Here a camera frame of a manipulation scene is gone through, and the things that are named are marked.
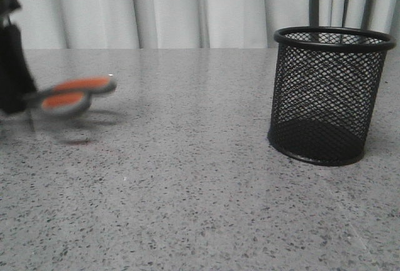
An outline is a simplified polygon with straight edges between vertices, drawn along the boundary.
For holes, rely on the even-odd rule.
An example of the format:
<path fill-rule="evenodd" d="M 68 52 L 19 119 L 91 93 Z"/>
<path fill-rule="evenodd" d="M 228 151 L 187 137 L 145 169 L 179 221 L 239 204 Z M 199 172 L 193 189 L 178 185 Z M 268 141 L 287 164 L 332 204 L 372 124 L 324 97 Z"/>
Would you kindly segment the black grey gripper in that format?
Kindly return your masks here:
<path fill-rule="evenodd" d="M 1 25 L 10 24 L 9 15 L 20 8 L 18 0 L 1 0 Z M 6 114 L 24 111 L 24 96 L 36 91 L 25 61 L 21 32 L 16 25 L 7 25 L 1 29 L 1 111 Z"/>

